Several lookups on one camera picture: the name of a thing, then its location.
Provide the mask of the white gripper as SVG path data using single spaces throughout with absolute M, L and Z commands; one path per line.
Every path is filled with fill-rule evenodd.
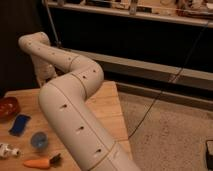
M 35 55 L 32 55 L 31 59 L 36 79 L 40 87 L 42 87 L 49 79 L 53 79 L 57 76 L 55 67 L 52 64 Z

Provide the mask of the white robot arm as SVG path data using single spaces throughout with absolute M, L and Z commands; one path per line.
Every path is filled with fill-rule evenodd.
M 24 35 L 18 43 L 25 53 L 64 72 L 41 87 L 38 103 L 81 171 L 141 171 L 85 104 L 102 86 L 101 66 L 51 46 L 43 32 Z

